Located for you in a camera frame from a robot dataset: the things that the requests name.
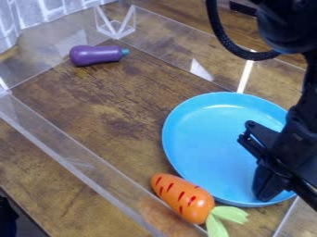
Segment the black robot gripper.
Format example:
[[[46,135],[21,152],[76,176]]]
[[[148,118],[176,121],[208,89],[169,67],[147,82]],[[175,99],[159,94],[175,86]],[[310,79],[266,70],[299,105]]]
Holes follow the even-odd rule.
[[[287,112],[280,132],[247,120],[238,143],[256,159],[251,185],[255,198],[268,202],[282,192],[295,192],[317,212],[317,131],[295,107]]]

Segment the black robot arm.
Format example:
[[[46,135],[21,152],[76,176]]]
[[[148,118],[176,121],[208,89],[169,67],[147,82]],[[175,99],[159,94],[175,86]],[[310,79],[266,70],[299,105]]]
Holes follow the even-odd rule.
[[[282,131],[244,122],[238,142],[256,158],[252,194],[262,202],[292,191],[317,211],[317,0],[250,0],[258,5],[258,32],[279,54],[307,61],[302,95]]]

